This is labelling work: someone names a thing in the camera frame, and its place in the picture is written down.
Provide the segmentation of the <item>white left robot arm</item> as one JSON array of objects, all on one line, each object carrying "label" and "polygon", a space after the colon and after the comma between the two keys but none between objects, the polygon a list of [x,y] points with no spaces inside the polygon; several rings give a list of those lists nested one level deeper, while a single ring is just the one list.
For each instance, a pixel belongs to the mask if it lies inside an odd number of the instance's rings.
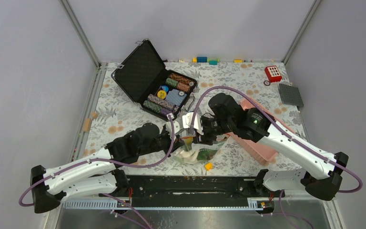
[{"label": "white left robot arm", "polygon": [[129,184],[119,167],[134,167],[140,156],[163,151],[167,156],[182,146],[177,122],[162,129],[146,123],[84,158],[59,167],[35,166],[30,171],[34,212],[45,213],[71,198],[99,193],[123,196]]}]

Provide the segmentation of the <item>blue brick at wall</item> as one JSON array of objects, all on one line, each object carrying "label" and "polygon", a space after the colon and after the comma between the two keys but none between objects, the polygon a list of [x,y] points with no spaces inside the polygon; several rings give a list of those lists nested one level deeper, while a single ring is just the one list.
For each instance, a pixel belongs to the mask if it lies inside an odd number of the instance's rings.
[{"label": "blue brick at wall", "polygon": [[196,62],[208,62],[208,58],[205,56],[197,56],[195,59]]}]

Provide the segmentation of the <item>blue playing card deck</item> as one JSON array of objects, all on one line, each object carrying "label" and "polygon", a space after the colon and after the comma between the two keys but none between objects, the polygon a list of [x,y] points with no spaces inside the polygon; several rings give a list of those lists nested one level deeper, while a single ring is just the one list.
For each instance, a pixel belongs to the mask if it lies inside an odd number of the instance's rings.
[{"label": "blue playing card deck", "polygon": [[187,94],[184,91],[172,89],[168,92],[165,100],[176,106],[181,106],[186,97]]}]

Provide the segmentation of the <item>black poker chip case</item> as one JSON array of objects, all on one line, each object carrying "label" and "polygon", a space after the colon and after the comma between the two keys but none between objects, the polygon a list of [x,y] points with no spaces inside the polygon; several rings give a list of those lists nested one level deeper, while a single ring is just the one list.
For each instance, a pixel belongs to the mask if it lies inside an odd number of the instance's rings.
[{"label": "black poker chip case", "polygon": [[[111,77],[133,102],[163,120],[167,120],[168,113],[177,116],[198,85],[195,79],[167,69],[149,39],[137,42],[137,47],[116,66]],[[159,90],[168,93],[172,89],[187,94],[181,106],[156,95]]]}]

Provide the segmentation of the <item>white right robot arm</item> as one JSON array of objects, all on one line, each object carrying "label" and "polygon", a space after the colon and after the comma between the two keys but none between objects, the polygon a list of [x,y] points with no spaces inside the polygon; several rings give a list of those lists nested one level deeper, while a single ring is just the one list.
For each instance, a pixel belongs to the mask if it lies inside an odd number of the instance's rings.
[{"label": "white right robot arm", "polygon": [[332,200],[339,192],[342,172],[348,163],[343,152],[326,152],[292,133],[269,114],[257,108],[242,108],[232,96],[219,93],[208,105],[213,114],[201,117],[203,135],[199,143],[210,144],[218,135],[233,133],[244,140],[268,146],[283,154],[300,169],[262,169],[254,181],[256,194],[265,197],[281,190],[305,190],[320,200]]}]

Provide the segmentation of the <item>clear zip bag orange zipper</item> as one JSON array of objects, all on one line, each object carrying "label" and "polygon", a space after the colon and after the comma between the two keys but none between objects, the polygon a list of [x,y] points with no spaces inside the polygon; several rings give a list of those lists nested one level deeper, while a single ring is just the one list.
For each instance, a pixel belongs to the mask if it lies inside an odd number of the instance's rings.
[{"label": "clear zip bag orange zipper", "polygon": [[210,161],[215,157],[229,137],[230,136],[228,134],[218,136],[217,142],[213,145],[195,144],[192,137],[186,137],[183,139],[184,145],[173,153],[173,159],[183,164],[183,162],[176,156],[178,153],[181,151],[199,151],[197,157],[198,162],[196,164]]}]

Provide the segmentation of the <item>yellow big blind button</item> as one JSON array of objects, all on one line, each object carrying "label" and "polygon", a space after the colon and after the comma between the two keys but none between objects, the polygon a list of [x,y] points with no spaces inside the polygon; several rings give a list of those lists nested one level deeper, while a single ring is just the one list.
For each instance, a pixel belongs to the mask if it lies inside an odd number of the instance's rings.
[{"label": "yellow big blind button", "polygon": [[157,92],[157,97],[159,97],[160,99],[165,99],[166,98],[166,96],[167,96],[167,92],[166,91],[164,91],[164,90],[159,90],[158,92]]}]

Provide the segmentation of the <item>poker chip near baseplate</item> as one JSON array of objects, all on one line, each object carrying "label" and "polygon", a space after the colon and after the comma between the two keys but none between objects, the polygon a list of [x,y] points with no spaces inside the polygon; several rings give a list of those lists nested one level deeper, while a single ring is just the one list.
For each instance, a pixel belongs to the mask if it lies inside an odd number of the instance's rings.
[{"label": "poker chip near baseplate", "polygon": [[265,81],[264,81],[264,85],[265,85],[265,86],[270,86],[270,85],[271,85],[271,83],[270,83],[268,80],[265,80]]}]

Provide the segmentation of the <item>yellow toy brick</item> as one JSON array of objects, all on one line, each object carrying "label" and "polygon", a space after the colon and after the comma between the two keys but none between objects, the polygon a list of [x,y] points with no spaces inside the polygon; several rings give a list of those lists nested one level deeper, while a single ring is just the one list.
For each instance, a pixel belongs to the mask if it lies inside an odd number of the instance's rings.
[{"label": "yellow toy brick", "polygon": [[204,169],[205,169],[206,171],[210,171],[211,169],[213,169],[213,165],[212,165],[212,163],[207,163],[207,164],[205,164],[205,165],[204,165]]}]

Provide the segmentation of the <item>teal brick at wall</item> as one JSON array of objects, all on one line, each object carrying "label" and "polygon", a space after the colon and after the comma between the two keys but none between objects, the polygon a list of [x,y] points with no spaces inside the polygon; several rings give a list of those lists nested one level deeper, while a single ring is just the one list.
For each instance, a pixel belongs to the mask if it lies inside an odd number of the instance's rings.
[{"label": "teal brick at wall", "polygon": [[218,60],[209,60],[208,63],[210,65],[217,65],[218,64]]}]

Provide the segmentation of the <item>pink plastic basket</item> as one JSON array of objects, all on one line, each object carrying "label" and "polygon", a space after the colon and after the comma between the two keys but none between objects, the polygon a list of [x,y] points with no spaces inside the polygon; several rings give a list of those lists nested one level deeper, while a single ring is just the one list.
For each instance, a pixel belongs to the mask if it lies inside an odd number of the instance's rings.
[{"label": "pink plastic basket", "polygon": [[[290,131],[293,134],[296,134],[296,132],[293,129],[291,129],[289,126],[287,126],[282,120],[280,120],[276,116],[274,116],[260,103],[258,103],[256,100],[252,100],[252,101],[258,107],[260,107],[265,113],[267,113],[269,116],[271,116],[274,120],[281,123],[281,125],[284,126],[285,129],[287,129],[288,131]],[[250,109],[250,108],[256,108],[256,106],[253,103],[249,102],[247,99],[242,99],[240,101],[239,105],[244,110]],[[258,140],[257,142],[252,141],[250,139],[241,138],[241,137],[239,137],[239,135],[237,135],[233,132],[228,133],[228,135],[261,165],[265,165],[267,163],[272,162],[278,154],[278,151],[276,149],[263,143],[263,141],[261,140],[262,135],[260,135],[258,133],[256,133],[256,136],[255,136],[256,137],[255,139]]]}]

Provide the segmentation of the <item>floral tablecloth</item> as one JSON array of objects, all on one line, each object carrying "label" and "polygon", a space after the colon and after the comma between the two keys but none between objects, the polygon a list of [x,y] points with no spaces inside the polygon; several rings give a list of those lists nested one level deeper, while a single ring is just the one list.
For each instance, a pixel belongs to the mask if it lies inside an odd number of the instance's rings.
[{"label": "floral tablecloth", "polygon": [[[255,99],[275,117],[283,121],[302,138],[306,138],[302,119],[298,108],[294,105],[282,104],[278,85],[264,84],[266,62],[229,63],[217,65],[193,62],[168,62],[167,68],[194,78],[198,85],[194,90],[194,98],[188,105],[195,106],[197,100],[207,89],[224,85],[235,88]],[[95,118],[92,121],[87,142],[80,157],[94,154],[106,143],[141,127],[145,123],[153,123],[159,127],[164,121],[134,103],[111,78],[114,64],[108,70],[101,85]],[[134,167],[125,167],[128,175],[156,176],[254,176],[261,169],[275,171],[298,169],[298,164],[283,154],[278,154],[272,161],[259,163],[238,143],[229,138],[211,160],[212,169],[206,170],[205,163],[187,165],[180,163],[175,156],[164,159],[163,152],[142,156]]]}]

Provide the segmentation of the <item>wooden block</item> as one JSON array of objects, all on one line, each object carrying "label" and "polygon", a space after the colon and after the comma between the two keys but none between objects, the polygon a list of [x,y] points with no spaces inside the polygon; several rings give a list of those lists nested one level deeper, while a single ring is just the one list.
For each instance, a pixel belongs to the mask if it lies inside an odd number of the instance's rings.
[{"label": "wooden block", "polygon": [[83,126],[82,126],[82,131],[83,132],[89,132],[91,124],[92,124],[92,119],[91,118],[86,118],[84,120],[84,123],[83,123]]}]

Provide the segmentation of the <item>red toy block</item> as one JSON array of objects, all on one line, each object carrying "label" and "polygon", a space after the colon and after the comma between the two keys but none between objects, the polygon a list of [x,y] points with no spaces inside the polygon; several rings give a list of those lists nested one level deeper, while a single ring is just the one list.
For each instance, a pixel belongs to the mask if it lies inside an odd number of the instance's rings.
[{"label": "red toy block", "polygon": [[283,78],[276,65],[267,66],[264,71],[268,81],[271,83],[280,82]]}]

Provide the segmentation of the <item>grey studded baseplate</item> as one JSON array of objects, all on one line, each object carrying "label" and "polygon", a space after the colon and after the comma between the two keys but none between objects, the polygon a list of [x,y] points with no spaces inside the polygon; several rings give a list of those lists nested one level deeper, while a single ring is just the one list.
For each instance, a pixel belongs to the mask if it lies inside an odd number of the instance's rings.
[{"label": "grey studded baseplate", "polygon": [[282,103],[294,105],[298,108],[304,107],[304,103],[297,87],[280,83],[278,85],[278,92]]}]

